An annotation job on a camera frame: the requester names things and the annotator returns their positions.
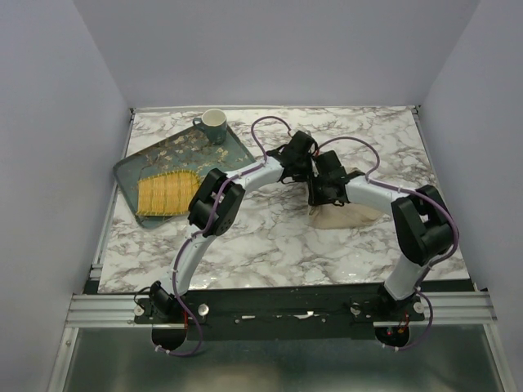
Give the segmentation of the beige cloth napkin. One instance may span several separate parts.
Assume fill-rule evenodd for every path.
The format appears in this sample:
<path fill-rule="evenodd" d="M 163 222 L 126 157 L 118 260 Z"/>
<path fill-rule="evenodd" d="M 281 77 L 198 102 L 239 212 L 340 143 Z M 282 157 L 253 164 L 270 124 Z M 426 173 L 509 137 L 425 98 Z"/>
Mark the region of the beige cloth napkin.
<path fill-rule="evenodd" d="M 362 204 L 324 204 L 308 207 L 309 226 L 315 229 L 354 229 L 374 225 L 383 213 Z"/>

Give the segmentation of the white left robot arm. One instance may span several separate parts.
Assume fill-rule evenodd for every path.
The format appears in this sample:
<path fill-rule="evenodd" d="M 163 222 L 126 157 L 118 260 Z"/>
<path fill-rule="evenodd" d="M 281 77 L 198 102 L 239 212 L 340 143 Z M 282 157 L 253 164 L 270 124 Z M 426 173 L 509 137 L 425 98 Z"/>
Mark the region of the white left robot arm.
<path fill-rule="evenodd" d="M 284 179 L 306 180 L 312 173 L 311 157 L 318 145 L 303 131 L 261 159 L 235 171 L 211 170 L 203 179 L 189 205 L 186 239 L 172 260 L 165 278 L 153 283 L 149 298 L 154 314 L 165 323 L 175 321 L 181 297 L 212 242 L 234 223 L 244 196 L 265 185 Z"/>

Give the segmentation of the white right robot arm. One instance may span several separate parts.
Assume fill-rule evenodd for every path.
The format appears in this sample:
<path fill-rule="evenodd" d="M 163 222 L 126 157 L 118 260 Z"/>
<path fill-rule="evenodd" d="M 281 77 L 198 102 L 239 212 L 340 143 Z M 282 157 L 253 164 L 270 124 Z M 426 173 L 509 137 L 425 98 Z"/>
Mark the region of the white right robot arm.
<path fill-rule="evenodd" d="M 311 164 L 315 168 L 307 177 L 311 206 L 356 205 L 392 218 L 400 259 L 378 289 L 375 303 L 382 318 L 396 319 L 404 313 L 405 303 L 412 299 L 431 263 L 457 243 L 455 224 L 439 191 L 432 185 L 399 189 L 379 184 L 361 171 L 349 173 L 332 150 L 313 157 Z"/>

